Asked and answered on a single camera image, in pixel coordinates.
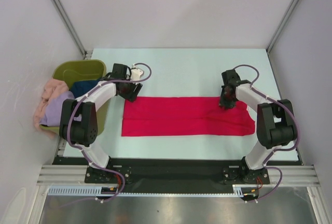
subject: wall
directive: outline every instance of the wall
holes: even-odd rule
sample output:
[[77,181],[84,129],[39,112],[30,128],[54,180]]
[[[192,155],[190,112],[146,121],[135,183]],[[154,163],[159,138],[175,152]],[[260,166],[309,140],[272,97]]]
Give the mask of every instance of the wall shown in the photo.
[[61,0],[86,49],[266,48],[291,0]]
[[23,223],[40,167],[56,148],[33,128],[34,110],[56,66],[81,57],[50,0],[0,0],[0,9],[0,219],[24,187]]
[[271,52],[284,97],[293,101],[303,133],[300,151],[314,164],[332,206],[332,3],[302,0]]

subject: shiny metal surface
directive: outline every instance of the shiny metal surface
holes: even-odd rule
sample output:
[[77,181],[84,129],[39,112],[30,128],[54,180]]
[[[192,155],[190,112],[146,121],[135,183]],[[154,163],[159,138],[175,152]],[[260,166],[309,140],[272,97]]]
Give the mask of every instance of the shiny metal surface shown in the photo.
[[77,199],[47,196],[40,224],[317,223],[306,188],[279,188],[258,204],[239,198],[118,197],[59,207]]

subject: purple towel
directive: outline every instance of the purple towel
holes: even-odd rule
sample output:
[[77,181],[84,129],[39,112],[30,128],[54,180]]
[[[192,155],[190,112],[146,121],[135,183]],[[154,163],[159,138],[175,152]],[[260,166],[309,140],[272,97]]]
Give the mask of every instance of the purple towel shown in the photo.
[[61,120],[62,104],[67,99],[74,99],[72,92],[67,91],[53,99],[46,107],[45,115],[40,120],[40,124],[48,127],[59,127]]

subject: clothes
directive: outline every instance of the clothes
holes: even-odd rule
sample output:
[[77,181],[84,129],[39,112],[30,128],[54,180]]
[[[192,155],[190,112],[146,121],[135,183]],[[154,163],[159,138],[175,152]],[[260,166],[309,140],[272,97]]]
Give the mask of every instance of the clothes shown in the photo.
[[81,97],[83,94],[89,92],[92,88],[97,86],[99,80],[83,80],[77,81],[73,84],[71,92],[75,98]]
[[42,130],[39,127],[40,120],[44,117],[46,112],[47,105],[60,94],[68,91],[69,88],[64,81],[56,80],[56,79],[49,79],[48,82],[44,86],[44,92],[41,95],[41,102],[39,103],[34,116],[33,116],[33,123],[37,130],[45,132],[49,137],[54,138],[55,133],[51,131]]
[[44,117],[40,120],[40,124],[47,125],[48,127],[59,127],[61,120],[62,104],[67,99],[74,99],[72,92],[64,92],[57,98],[53,99],[46,107]]
[[219,107],[219,97],[137,97],[124,104],[122,136],[232,135],[255,133],[247,105]]

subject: purple cable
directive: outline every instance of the purple cable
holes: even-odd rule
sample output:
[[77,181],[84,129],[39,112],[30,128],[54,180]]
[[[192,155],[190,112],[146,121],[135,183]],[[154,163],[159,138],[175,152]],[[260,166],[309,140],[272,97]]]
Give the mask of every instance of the purple cable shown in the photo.
[[267,162],[270,160],[270,158],[274,155],[274,153],[275,153],[276,151],[291,151],[291,150],[296,149],[296,148],[298,147],[299,143],[300,143],[301,133],[300,133],[300,128],[299,128],[299,124],[298,124],[297,120],[295,119],[294,115],[292,114],[292,112],[291,112],[287,107],[285,107],[285,106],[284,106],[283,104],[281,104],[280,102],[278,102],[278,101],[276,101],[276,100],[274,100],[274,99],[268,97],[267,95],[263,94],[262,92],[259,92],[257,89],[255,89],[255,88],[253,87],[254,82],[257,81],[257,79],[258,79],[258,77],[259,77],[259,71],[258,71],[258,69],[255,68],[255,67],[253,67],[253,66],[251,66],[251,65],[247,65],[247,64],[241,64],[241,65],[238,65],[238,66],[236,66],[236,67],[233,68],[233,69],[236,69],[236,68],[238,68],[238,67],[250,67],[250,68],[252,68],[253,70],[256,71],[257,76],[256,76],[256,78],[251,82],[251,84],[250,84],[250,89],[253,90],[255,93],[257,93],[258,95],[262,96],[263,98],[266,98],[267,100],[269,100],[269,101],[271,101],[271,102],[277,104],[279,107],[283,108],[284,111],[290,116],[290,118],[291,118],[292,121],[294,122],[294,125],[295,125],[295,128],[296,128],[296,131],[297,131],[297,138],[296,138],[296,141],[295,141],[295,144],[294,144],[293,147],[291,147],[291,148],[287,148],[287,149],[280,149],[280,148],[275,149],[273,152],[271,152],[271,153],[270,153],[270,154],[264,159],[264,161],[263,161],[263,166],[264,166],[266,169],[274,169],[274,170],[278,170],[278,171],[280,172],[280,179],[279,179],[279,181],[277,182],[277,184],[275,185],[275,187],[274,187],[270,192],[268,192],[267,194],[265,194],[265,195],[263,195],[262,197],[258,198],[258,199],[263,199],[263,198],[269,196],[270,194],[272,194],[273,192],[276,191],[276,189],[277,189],[278,186],[280,185],[280,183],[281,183],[281,181],[282,181],[282,177],[283,177],[281,169],[279,169],[278,167],[272,167],[272,166],[266,167],[265,164],[267,164]]
[[[68,128],[67,128],[67,142],[68,142],[68,144],[69,144],[71,147],[73,147],[73,148],[79,149],[79,150],[82,152],[82,154],[83,154],[83,156],[85,157],[85,159],[88,161],[88,163],[89,163],[90,166],[94,166],[94,167],[96,167],[97,169],[100,169],[100,170],[104,170],[104,171],[107,171],[107,172],[111,172],[111,173],[117,174],[117,175],[119,175],[119,176],[121,177],[121,179],[122,179],[122,187],[121,187],[121,189],[119,189],[118,192],[116,192],[112,197],[108,198],[107,200],[102,200],[102,202],[109,202],[109,201],[111,201],[113,198],[115,198],[118,194],[120,194],[120,193],[123,191],[123,189],[124,189],[124,187],[125,187],[125,178],[124,178],[124,176],[123,176],[121,173],[119,173],[119,172],[117,172],[117,171],[113,171],[113,170],[109,170],[109,169],[106,169],[106,168],[102,168],[102,167],[100,167],[99,165],[93,163],[93,162],[91,161],[91,159],[87,156],[87,154],[83,151],[83,148],[82,148],[82,147],[77,146],[77,145],[74,145],[74,144],[72,143],[72,141],[71,141],[71,135],[70,135],[70,133],[71,133],[71,127],[72,127],[72,123],[73,123],[73,120],[74,120],[75,114],[76,114],[76,112],[77,112],[79,106],[82,104],[82,102],[83,102],[87,97],[89,97],[90,95],[92,95],[92,94],[93,94],[95,91],[97,91],[100,87],[102,87],[102,86],[104,86],[104,85],[107,85],[107,84],[110,84],[110,83],[118,83],[118,82],[119,82],[119,83],[124,83],[124,82],[125,82],[125,83],[139,83],[139,82],[146,81],[146,80],[148,80],[148,79],[151,77],[152,70],[151,70],[151,68],[150,68],[147,64],[140,62],[140,63],[136,63],[136,64],[134,64],[134,65],[135,65],[135,66],[136,66],[136,65],[144,65],[144,66],[146,66],[146,67],[149,69],[149,75],[148,75],[146,78],[142,79],[142,80],[136,80],[136,81],[129,81],[129,80],[110,80],[110,81],[106,81],[106,82],[102,83],[99,87],[95,87],[95,88],[93,88],[90,92],[87,93],[87,96],[82,97],[82,99],[76,104],[76,106],[75,106],[75,108],[74,108],[74,110],[73,110],[73,112],[72,112],[72,115],[71,115],[71,117],[70,117],[70,119],[69,119],[69,122],[68,122]],[[79,200],[76,200],[76,201],[71,202],[71,203],[66,203],[66,204],[64,204],[64,205],[62,205],[62,206],[60,206],[60,207],[69,206],[69,205],[71,205],[71,204],[74,204],[74,203],[77,203],[77,202],[80,202],[80,201],[85,201],[85,200],[95,200],[95,198],[84,198],[84,199],[79,199]]]

